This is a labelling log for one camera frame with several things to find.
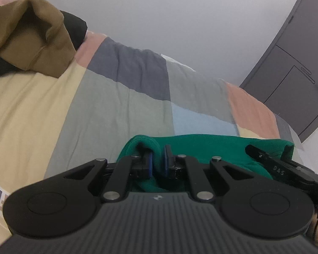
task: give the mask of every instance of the green garment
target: green garment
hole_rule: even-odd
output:
[[[220,156],[223,160],[233,163],[248,171],[253,171],[267,178],[271,175],[260,163],[245,153],[245,147],[252,144],[269,153],[272,157],[280,159],[286,145],[293,146],[289,141],[282,139],[256,139],[237,136],[192,134],[169,137],[150,137],[137,135],[130,139],[122,149],[118,161],[123,156],[138,154],[137,146],[153,151],[153,177],[138,181],[134,190],[145,192],[184,191],[183,182],[170,181],[161,174],[163,171],[164,146],[169,144],[175,155],[185,154],[194,156],[200,163],[208,164],[212,156]],[[288,154],[292,159],[293,148]]]

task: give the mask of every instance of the color block bedding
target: color block bedding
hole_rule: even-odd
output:
[[[10,193],[97,157],[115,162],[137,134],[281,138],[312,167],[291,127],[244,90],[88,32],[59,79],[0,77],[0,244],[10,235],[2,217]]]

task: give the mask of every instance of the door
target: door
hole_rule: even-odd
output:
[[[244,89],[298,135],[314,122],[318,117],[318,0],[301,0]]]

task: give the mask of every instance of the brown cloth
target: brown cloth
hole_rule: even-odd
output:
[[[0,7],[0,57],[22,70],[60,77],[75,54],[63,14],[46,0]]]

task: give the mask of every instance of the black cloth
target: black cloth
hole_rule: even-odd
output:
[[[73,14],[65,11],[61,12],[64,15],[64,25],[70,35],[73,46],[75,50],[78,50],[85,39],[87,32],[86,22]],[[0,57],[0,76],[16,71],[22,70]]]

